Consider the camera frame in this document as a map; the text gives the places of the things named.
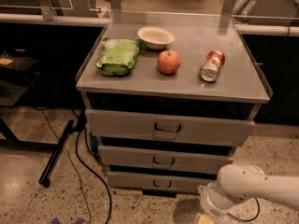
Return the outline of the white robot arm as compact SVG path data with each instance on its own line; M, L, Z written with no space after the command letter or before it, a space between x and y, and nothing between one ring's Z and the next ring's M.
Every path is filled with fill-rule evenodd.
M254 165L228 164L220 168L217 178L198 186L200 209L197 223L202 219L214 222L228 216L239 222L251 222L260 214L259 199L299 210L299 177L267 175ZM229 211L249 199L257 203L257 214L250 219L233 216Z

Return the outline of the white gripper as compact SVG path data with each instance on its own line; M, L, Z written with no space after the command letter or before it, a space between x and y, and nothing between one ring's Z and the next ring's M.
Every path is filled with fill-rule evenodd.
M200 206L204 214L198 214L193 224L214 224L213 218L220 218L228 214L230 201L218 182L211 182L205 186L199 185Z

